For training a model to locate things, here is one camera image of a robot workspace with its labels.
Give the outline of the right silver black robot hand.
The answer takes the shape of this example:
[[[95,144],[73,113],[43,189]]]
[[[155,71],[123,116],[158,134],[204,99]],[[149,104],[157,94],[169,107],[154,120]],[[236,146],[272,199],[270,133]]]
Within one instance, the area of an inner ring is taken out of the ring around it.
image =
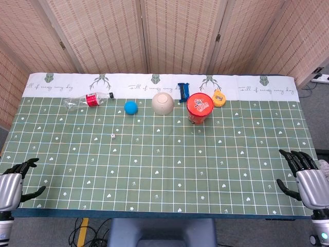
[[[302,151],[280,149],[279,153],[286,159],[298,188],[298,191],[290,190],[277,179],[280,190],[311,210],[328,209],[328,180],[313,158]]]

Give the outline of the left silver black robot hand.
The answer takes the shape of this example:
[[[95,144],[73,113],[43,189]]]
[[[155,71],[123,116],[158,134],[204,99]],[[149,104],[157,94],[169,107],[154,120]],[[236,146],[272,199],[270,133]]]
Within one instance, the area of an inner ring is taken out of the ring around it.
[[[39,158],[31,158],[23,163],[8,168],[1,174],[1,212],[16,210],[20,203],[40,196],[46,186],[40,187],[36,192],[23,194],[23,181],[29,168],[35,168]]]

